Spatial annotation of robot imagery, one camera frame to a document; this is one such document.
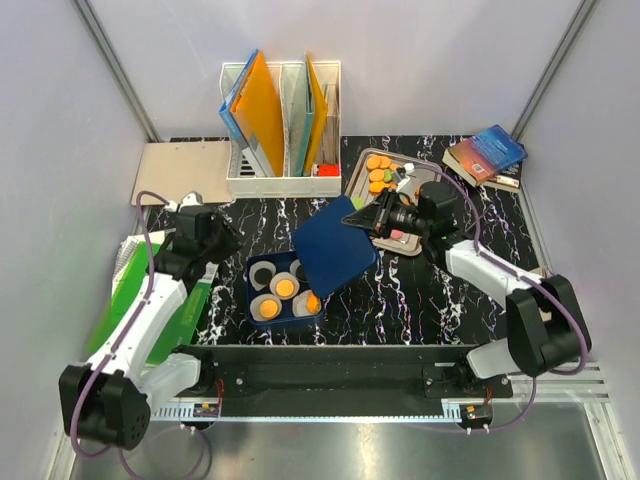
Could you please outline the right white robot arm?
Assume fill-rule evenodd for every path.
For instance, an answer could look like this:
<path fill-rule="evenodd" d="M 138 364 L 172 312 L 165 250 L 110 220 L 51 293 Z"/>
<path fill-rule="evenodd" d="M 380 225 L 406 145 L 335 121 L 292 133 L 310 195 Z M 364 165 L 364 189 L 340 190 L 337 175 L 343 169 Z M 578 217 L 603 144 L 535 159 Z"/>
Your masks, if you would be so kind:
<path fill-rule="evenodd" d="M 463 395 L 480 394 L 499 375 L 564 375 L 567 362 L 585 365 L 591 340 L 570 281 L 509 264 L 461 230 L 454 214 L 463 194 L 456 183 L 429 181 L 410 203 L 406 194 L 385 188 L 342 222 L 374 238 L 388 238 L 395 230 L 418 236 L 431 264 L 474 285 L 505 310 L 505 338 L 468 351 L 454 371 Z"/>

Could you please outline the black marble mat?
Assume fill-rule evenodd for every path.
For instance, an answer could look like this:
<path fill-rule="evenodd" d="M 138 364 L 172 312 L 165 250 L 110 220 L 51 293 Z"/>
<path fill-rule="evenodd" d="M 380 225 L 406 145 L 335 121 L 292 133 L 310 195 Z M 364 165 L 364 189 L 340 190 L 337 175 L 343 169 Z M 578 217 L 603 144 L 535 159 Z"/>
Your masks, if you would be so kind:
<path fill-rule="evenodd" d="M 375 148 L 438 162 L 459 135 L 344 136 L 343 189 L 360 154 Z M 481 242 L 527 270 L 539 267 L 517 194 L 469 191 L 483 216 Z M 292 250 L 292 234 L 328 200 L 238 199 L 216 205 L 243 235 L 242 250 L 223 263 L 205 300 L 191 344 L 214 345 L 426 345 L 474 344 L 506 336 L 506 316 L 475 287 L 427 265 L 424 257 L 379 250 L 376 266 L 325 301 L 316 326 L 258 331 L 247 319 L 246 261 Z"/>

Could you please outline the white paper cup centre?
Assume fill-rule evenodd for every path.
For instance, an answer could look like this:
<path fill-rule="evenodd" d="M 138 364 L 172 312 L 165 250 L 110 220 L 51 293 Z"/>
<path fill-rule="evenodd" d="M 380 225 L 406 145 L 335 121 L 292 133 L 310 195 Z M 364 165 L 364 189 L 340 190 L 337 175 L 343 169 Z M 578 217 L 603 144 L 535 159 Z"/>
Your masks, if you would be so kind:
<path fill-rule="evenodd" d="M 276 273 L 269 283 L 269 289 L 280 300 L 290 300 L 300 289 L 297 278 L 289 272 Z"/>

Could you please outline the orange folder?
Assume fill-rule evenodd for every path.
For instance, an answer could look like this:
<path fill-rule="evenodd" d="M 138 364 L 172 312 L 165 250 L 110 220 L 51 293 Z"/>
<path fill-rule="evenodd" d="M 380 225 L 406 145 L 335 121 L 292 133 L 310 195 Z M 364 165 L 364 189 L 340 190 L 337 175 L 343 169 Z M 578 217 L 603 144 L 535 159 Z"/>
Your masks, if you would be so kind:
<path fill-rule="evenodd" d="M 256 50 L 240 76 L 231 115 L 247 142 L 247 160 L 262 177 L 284 172 L 284 127 L 278 91 L 263 53 Z"/>
<path fill-rule="evenodd" d="M 312 171 L 313 163 L 316 160 L 317 152 L 318 152 L 322 135 L 324 132 L 327 113 L 328 113 L 328 104 L 325 99 L 321 85 L 319 83 L 316 70 L 313 66 L 311 55 L 308 52 L 305 53 L 305 60 L 306 60 L 307 70 L 308 70 L 309 86 L 311 87 L 313 119 L 311 124 L 309 141 L 307 145 L 303 172 L 305 175 L 310 175 Z"/>

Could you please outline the blue tin lid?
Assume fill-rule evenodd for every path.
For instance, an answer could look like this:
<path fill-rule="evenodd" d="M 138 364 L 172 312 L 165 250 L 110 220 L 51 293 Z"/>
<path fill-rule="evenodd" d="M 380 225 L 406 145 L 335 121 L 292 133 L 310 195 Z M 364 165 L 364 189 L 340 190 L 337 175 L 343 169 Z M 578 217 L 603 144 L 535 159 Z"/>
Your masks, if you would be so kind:
<path fill-rule="evenodd" d="M 369 235 L 346 226 L 342 219 L 356 210 L 341 195 L 306 220 L 294 232 L 293 245 L 307 282 L 320 298 L 326 298 L 359 278 L 378 260 Z"/>

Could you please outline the white paper cup bottom-right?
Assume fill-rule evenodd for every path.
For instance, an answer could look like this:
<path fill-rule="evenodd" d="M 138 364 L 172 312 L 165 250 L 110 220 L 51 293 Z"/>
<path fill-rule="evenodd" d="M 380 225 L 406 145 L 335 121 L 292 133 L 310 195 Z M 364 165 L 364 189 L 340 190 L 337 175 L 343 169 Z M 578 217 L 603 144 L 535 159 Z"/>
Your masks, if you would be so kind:
<path fill-rule="evenodd" d="M 306 300 L 311 290 L 305 290 L 292 299 L 292 312 L 296 318 L 307 317 L 316 314 L 310 314 L 306 308 Z"/>

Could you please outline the orange folder left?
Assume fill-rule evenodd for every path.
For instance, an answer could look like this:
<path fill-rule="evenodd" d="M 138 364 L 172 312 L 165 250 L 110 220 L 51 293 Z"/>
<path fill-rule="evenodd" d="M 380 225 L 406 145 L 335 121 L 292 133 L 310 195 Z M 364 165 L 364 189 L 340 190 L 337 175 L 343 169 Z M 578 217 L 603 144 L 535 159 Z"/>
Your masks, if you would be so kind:
<path fill-rule="evenodd" d="M 278 91 L 263 53 L 256 50 L 240 76 L 231 115 L 247 142 L 247 160 L 262 177 L 284 172 L 284 127 Z"/>

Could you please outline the metal baking tray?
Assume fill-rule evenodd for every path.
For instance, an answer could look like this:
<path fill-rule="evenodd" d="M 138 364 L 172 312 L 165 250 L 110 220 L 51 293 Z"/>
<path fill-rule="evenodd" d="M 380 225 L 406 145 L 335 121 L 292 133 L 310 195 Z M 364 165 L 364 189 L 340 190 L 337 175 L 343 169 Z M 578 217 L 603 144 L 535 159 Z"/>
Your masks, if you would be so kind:
<path fill-rule="evenodd" d="M 352 197 L 360 197 L 364 201 L 364 205 L 371 203 L 375 195 L 370 192 L 370 173 L 374 171 L 375 161 L 371 161 L 374 157 L 385 157 L 388 161 L 381 161 L 378 168 L 386 166 L 388 170 L 394 170 L 397 167 L 404 167 L 407 163 L 414 165 L 414 170 L 410 172 L 408 182 L 401 188 L 410 196 L 411 201 L 417 203 L 417 194 L 422 183 L 427 181 L 440 181 L 442 168 L 432 162 L 418 160 L 406 155 L 384 152 L 380 149 L 367 148 L 362 151 L 351 179 L 346 187 L 345 195 Z M 421 253 L 420 236 L 403 233 L 403 237 L 394 240 L 391 237 L 386 239 L 373 238 L 372 243 L 379 249 L 393 252 L 398 255 L 415 257 Z"/>

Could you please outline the black round cookie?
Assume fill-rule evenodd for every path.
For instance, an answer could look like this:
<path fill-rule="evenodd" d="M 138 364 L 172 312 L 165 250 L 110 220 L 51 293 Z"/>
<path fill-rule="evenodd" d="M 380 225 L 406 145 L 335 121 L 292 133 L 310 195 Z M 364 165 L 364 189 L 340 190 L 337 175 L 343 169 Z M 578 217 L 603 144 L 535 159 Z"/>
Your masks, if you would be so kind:
<path fill-rule="evenodd" d="M 272 272 L 268 269 L 259 269 L 255 273 L 255 280 L 260 284 L 268 284 L 271 278 Z"/>
<path fill-rule="evenodd" d="M 304 271 L 304 268 L 303 268 L 303 267 L 299 267 L 299 268 L 297 269 L 297 271 L 296 271 L 296 275 L 297 275 L 297 277 L 298 277 L 298 279 L 299 279 L 299 280 L 304 281 L 304 282 L 306 282 L 306 281 L 307 281 L 306 274 L 305 274 L 305 271 Z"/>

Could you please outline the lower paperback book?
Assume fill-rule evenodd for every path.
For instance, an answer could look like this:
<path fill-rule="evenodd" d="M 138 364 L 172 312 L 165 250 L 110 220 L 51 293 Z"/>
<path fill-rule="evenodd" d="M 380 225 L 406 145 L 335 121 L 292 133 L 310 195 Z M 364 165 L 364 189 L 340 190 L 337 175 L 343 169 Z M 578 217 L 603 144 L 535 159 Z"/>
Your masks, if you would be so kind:
<path fill-rule="evenodd" d="M 511 193 L 518 193 L 520 191 L 522 167 L 521 164 L 511 167 L 502 174 L 496 175 L 495 177 L 490 178 L 483 183 L 478 183 L 472 177 L 472 175 L 460 165 L 460 163 L 448 150 L 445 151 L 442 157 L 442 162 L 473 187 L 491 187 Z"/>

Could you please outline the orange round cookie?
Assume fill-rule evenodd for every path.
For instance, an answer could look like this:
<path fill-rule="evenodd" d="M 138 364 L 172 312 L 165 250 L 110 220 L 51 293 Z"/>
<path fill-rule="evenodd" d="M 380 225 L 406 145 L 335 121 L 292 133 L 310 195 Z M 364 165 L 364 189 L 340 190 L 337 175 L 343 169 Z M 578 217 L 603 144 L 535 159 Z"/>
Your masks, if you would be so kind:
<path fill-rule="evenodd" d="M 291 297 L 295 294 L 296 286 L 290 279 L 281 279 L 276 283 L 275 290 L 280 297 Z"/>
<path fill-rule="evenodd" d="M 264 300 L 259 305 L 259 313 L 265 320 L 270 320 L 279 315 L 280 304 L 273 299 Z"/>

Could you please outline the white paper cup top-left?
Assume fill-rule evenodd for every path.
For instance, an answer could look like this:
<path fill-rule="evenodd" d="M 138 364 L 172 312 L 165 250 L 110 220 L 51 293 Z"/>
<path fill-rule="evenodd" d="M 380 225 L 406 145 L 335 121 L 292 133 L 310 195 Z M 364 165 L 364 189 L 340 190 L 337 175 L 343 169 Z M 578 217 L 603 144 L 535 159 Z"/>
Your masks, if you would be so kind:
<path fill-rule="evenodd" d="M 256 291 L 260 291 L 270 285 L 276 272 L 276 266 L 272 262 L 258 261 L 249 268 L 250 284 Z"/>

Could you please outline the white file organizer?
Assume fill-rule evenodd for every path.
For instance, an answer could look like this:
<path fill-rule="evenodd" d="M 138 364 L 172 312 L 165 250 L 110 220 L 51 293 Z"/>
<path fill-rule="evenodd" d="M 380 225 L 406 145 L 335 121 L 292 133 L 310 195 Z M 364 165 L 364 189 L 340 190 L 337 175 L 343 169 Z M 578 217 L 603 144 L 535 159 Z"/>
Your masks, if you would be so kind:
<path fill-rule="evenodd" d="M 244 158 L 235 139 L 230 140 L 231 155 L 227 182 L 234 198 L 315 198 L 336 197 L 342 190 L 341 165 L 341 63 L 338 61 L 315 61 L 313 66 L 328 103 L 328 116 L 321 144 L 313 169 L 308 176 L 294 176 L 293 155 L 285 154 L 284 175 L 281 177 L 259 177 L 252 163 Z M 293 102 L 301 97 L 298 83 L 302 78 L 303 61 L 270 62 L 268 68 L 276 87 L 280 89 L 283 107 L 284 138 L 289 141 L 297 132 L 292 125 Z M 320 177 L 317 168 L 321 164 L 337 164 L 338 177 Z"/>

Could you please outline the red small box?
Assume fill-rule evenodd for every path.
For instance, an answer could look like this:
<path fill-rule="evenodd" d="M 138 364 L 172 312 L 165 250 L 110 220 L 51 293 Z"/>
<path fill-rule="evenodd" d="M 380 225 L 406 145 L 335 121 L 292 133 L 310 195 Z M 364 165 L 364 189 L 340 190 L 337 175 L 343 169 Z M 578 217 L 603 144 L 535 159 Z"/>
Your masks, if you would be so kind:
<path fill-rule="evenodd" d="M 337 164 L 321 164 L 317 168 L 317 175 L 320 177 L 338 177 L 340 167 Z"/>

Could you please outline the green folder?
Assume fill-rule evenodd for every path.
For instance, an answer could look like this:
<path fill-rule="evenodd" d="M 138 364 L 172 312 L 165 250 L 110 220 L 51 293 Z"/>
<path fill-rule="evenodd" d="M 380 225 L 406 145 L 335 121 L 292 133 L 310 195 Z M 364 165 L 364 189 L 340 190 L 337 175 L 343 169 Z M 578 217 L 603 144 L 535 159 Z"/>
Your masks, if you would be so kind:
<path fill-rule="evenodd" d="M 89 356 L 96 353 L 106 342 L 133 305 L 142 286 L 147 266 L 148 254 L 143 237 L 141 235 L 128 237 L 121 244 L 116 257 L 111 302 L 89 340 L 87 347 Z M 216 264 L 207 264 L 205 275 L 164 327 L 147 357 L 147 364 L 159 365 L 167 359 L 174 348 L 191 343 L 217 271 Z"/>

